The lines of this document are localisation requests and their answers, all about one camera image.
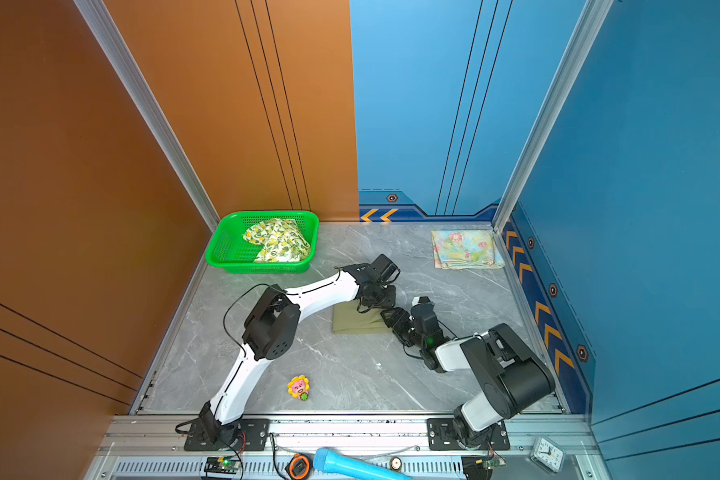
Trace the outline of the olive green skirt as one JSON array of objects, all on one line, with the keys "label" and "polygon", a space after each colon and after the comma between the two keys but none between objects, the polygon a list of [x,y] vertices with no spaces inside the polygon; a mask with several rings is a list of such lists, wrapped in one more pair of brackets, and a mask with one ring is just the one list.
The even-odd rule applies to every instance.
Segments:
[{"label": "olive green skirt", "polygon": [[359,302],[340,303],[332,308],[332,333],[339,335],[362,335],[390,333],[381,309],[372,308],[365,313],[358,311]]}]

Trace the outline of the pastel floral skirt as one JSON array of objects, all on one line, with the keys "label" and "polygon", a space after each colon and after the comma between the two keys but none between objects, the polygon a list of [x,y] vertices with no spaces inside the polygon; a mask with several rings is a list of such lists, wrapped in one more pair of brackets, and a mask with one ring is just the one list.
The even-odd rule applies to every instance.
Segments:
[{"label": "pastel floral skirt", "polygon": [[505,266],[489,230],[435,230],[431,232],[431,240],[437,269],[501,269]]}]

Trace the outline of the yellow green patterned skirt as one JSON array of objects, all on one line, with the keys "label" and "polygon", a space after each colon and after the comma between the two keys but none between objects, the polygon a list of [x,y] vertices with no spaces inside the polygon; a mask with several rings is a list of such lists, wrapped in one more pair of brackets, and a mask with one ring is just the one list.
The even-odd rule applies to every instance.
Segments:
[{"label": "yellow green patterned skirt", "polygon": [[311,253],[295,219],[269,218],[249,227],[243,239],[258,245],[256,263],[296,263],[306,260]]}]

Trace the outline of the green plastic basket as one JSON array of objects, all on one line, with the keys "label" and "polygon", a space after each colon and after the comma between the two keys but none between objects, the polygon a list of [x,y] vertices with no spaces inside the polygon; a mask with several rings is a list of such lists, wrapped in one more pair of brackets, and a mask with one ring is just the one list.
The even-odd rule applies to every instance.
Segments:
[{"label": "green plastic basket", "polygon": [[[296,263],[256,263],[261,247],[243,239],[245,231],[269,218],[295,219],[301,233],[311,245],[306,260]],[[206,251],[209,265],[229,273],[302,273],[315,255],[319,231],[318,217],[308,211],[243,211],[228,215],[219,223]]]}]

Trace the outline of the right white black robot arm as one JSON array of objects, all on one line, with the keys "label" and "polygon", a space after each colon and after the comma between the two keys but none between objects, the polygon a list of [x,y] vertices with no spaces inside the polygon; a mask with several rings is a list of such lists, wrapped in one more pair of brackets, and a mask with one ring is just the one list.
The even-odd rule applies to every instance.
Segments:
[{"label": "right white black robot arm", "polygon": [[482,334],[449,338],[427,297],[419,297],[406,311],[386,309],[381,318],[404,349],[437,373],[469,370],[480,392],[455,408],[451,428],[467,449],[484,449],[502,422],[552,394],[554,375],[506,323]]}]

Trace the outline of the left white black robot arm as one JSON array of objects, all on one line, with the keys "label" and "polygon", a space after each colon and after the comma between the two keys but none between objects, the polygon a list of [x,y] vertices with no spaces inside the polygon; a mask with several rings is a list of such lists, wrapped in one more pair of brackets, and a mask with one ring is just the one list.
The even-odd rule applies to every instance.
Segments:
[{"label": "left white black robot arm", "polygon": [[371,263],[337,269],[325,279],[295,288],[272,284],[244,320],[235,363],[217,393],[194,423],[210,444],[230,444],[237,437],[245,405],[269,364],[292,346],[299,323],[329,307],[357,301],[358,312],[395,306],[393,282],[400,269],[385,255]]}]

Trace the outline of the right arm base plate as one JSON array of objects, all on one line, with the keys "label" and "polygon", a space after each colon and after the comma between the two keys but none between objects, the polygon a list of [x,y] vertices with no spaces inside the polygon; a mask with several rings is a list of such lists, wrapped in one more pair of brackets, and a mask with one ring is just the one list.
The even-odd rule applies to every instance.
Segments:
[{"label": "right arm base plate", "polygon": [[432,451],[471,450],[471,451],[509,451],[509,435],[503,421],[496,423],[471,440],[462,439],[456,429],[453,417],[429,418],[426,420],[427,439]]}]

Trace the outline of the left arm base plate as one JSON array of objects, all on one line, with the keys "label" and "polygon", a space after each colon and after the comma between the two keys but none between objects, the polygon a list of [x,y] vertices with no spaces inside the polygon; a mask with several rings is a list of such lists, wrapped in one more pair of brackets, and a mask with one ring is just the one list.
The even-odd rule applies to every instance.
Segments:
[{"label": "left arm base plate", "polygon": [[268,441],[269,425],[268,419],[241,418],[216,428],[212,437],[200,419],[193,419],[187,425],[179,425],[177,431],[184,436],[185,451],[261,452]]}]

